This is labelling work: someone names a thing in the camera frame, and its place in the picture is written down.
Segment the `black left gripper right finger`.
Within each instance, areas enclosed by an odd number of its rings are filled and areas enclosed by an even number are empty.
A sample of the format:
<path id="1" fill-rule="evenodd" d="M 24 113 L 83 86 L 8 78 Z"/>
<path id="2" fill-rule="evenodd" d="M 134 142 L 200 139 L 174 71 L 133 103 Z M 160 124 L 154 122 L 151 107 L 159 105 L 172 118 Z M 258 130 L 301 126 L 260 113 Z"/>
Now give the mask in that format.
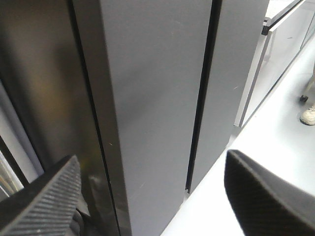
<path id="1" fill-rule="evenodd" d="M 313 236 L 315 198 L 238 150 L 228 150 L 224 187 L 246 236 Z"/>

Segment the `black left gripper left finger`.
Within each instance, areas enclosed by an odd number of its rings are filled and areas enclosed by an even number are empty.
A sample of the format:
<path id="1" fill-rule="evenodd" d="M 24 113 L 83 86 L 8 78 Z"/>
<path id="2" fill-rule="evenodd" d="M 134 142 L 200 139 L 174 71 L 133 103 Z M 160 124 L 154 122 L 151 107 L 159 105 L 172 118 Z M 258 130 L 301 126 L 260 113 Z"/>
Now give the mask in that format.
<path id="1" fill-rule="evenodd" d="M 64 236 L 81 195 L 78 158 L 66 156 L 0 203 L 2 236 Z"/>

